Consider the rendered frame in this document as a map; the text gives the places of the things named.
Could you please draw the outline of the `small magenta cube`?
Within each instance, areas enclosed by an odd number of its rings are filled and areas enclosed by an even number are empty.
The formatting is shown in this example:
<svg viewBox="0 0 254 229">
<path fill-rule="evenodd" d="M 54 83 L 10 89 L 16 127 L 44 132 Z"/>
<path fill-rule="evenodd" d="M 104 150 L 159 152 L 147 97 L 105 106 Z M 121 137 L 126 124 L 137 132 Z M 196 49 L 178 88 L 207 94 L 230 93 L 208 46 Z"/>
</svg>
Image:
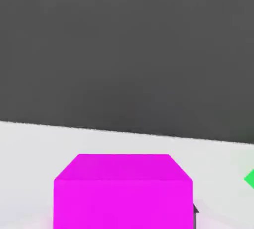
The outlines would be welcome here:
<svg viewBox="0 0 254 229">
<path fill-rule="evenodd" d="M 53 229 L 193 229 L 193 182 L 167 154 L 79 154 L 54 180 Z"/>
</svg>

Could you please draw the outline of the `small green cube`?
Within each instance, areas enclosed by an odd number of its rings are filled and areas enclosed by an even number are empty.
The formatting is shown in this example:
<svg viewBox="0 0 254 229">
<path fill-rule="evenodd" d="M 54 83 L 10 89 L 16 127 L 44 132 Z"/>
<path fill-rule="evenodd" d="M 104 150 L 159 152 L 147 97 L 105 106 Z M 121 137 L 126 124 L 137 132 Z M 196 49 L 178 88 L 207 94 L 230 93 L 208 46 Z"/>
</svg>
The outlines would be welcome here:
<svg viewBox="0 0 254 229">
<path fill-rule="evenodd" d="M 244 181 L 254 189 L 254 169 L 244 177 Z"/>
</svg>

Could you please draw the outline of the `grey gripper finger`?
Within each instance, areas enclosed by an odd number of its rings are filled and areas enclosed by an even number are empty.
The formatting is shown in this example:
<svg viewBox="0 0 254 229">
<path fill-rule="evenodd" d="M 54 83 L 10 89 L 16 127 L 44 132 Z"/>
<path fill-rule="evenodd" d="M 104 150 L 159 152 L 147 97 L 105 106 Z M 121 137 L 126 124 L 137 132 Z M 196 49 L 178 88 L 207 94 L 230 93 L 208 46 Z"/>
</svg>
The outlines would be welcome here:
<svg viewBox="0 0 254 229">
<path fill-rule="evenodd" d="M 196 229 L 196 215 L 199 213 L 199 210 L 195 205 L 193 205 L 193 229 Z"/>
</svg>

